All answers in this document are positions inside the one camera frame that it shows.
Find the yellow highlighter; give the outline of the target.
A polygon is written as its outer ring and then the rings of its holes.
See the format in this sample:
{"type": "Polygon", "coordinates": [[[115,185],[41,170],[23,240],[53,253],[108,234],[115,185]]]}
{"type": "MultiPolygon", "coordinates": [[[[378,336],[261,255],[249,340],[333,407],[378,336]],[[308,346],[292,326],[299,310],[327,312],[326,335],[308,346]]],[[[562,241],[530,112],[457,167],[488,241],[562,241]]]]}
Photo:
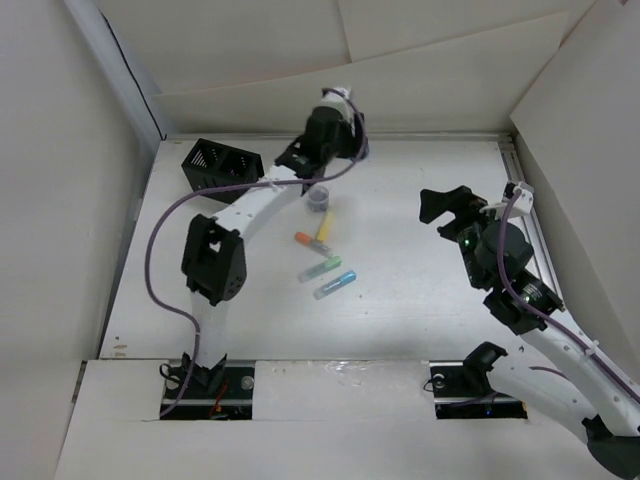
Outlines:
{"type": "Polygon", "coordinates": [[[327,210],[320,222],[318,230],[316,232],[315,239],[321,243],[325,243],[327,241],[329,231],[331,229],[333,221],[333,213],[330,210],[327,210]]]}

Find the blue-lidded small jar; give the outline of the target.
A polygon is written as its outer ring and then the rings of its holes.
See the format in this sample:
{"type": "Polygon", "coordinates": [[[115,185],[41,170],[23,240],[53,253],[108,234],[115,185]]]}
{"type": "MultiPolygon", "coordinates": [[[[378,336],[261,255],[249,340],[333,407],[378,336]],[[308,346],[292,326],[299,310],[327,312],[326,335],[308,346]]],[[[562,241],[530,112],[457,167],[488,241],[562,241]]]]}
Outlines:
{"type": "Polygon", "coordinates": [[[369,154],[370,154],[370,145],[369,145],[369,143],[366,143],[366,145],[364,146],[363,151],[361,153],[360,160],[367,159],[369,154]]]}

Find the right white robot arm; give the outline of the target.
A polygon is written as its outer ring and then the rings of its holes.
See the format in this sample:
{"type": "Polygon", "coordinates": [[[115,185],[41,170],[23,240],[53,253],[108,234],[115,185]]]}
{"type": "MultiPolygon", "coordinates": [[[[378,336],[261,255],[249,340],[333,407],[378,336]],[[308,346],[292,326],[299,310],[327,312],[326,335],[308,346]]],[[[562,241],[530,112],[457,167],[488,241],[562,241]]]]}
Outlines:
{"type": "Polygon", "coordinates": [[[459,247],[470,285],[486,291],[489,313],[552,368],[521,366],[513,355],[484,342],[463,361],[462,381],[487,398],[506,394],[562,425],[595,461],[620,479],[639,476],[639,385],[577,325],[562,299],[528,271],[533,246],[512,219],[526,217],[534,190],[506,184],[489,203],[460,186],[420,193],[419,219],[430,224],[445,213],[452,220],[439,235],[459,247]]]}

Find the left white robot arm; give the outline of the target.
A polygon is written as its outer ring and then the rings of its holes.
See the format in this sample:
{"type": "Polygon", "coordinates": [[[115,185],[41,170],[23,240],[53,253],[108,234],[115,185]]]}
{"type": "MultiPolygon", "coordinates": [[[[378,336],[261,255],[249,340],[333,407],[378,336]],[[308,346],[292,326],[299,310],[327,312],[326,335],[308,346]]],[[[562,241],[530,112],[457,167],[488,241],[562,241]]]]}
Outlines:
{"type": "Polygon", "coordinates": [[[255,186],[213,216],[192,219],[181,270],[200,326],[197,364],[188,374],[188,384],[196,393],[208,397],[222,387],[223,373],[217,365],[227,354],[227,312],[247,279],[245,250],[250,240],[308,186],[321,181],[332,160],[359,159],[365,151],[362,115],[355,107],[348,103],[317,106],[304,132],[255,186]]]}

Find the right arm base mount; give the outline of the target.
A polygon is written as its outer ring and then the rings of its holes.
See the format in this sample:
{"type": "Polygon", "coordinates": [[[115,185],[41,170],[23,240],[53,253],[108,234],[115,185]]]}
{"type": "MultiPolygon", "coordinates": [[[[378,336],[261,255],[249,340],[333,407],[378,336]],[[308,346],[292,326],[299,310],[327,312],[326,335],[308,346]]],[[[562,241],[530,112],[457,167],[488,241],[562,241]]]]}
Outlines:
{"type": "Polygon", "coordinates": [[[487,374],[507,352],[483,342],[463,360],[429,362],[430,377],[423,390],[433,395],[438,420],[521,419],[527,420],[525,405],[495,391],[487,374]]]}

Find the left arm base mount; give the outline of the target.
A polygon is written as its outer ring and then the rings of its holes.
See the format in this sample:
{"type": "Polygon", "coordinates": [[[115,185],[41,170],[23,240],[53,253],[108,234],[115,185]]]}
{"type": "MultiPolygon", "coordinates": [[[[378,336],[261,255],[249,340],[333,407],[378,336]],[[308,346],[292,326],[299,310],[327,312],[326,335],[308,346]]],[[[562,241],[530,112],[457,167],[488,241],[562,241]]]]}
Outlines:
{"type": "Polygon", "coordinates": [[[181,364],[164,363],[159,373],[164,380],[160,404],[161,420],[251,420],[255,386],[255,364],[223,359],[213,369],[196,365],[189,384],[178,399],[190,358],[181,364]]]}

